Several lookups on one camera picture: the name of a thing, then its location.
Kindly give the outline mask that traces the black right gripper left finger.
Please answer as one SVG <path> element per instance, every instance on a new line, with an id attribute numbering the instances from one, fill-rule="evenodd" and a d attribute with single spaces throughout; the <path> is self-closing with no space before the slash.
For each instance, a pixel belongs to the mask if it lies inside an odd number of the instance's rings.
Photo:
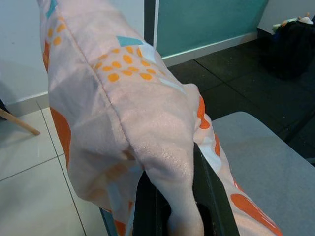
<path id="1" fill-rule="evenodd" d="M 171 208 L 161 192 L 143 172 L 136 192 L 134 236 L 167 236 Z"/>

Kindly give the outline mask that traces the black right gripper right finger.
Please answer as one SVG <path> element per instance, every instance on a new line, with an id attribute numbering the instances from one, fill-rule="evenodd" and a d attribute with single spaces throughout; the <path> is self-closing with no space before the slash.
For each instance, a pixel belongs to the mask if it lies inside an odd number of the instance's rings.
<path id="1" fill-rule="evenodd" d="M 239 231 L 224 186 L 194 144 L 193 194 L 206 236 L 238 236 Z"/>

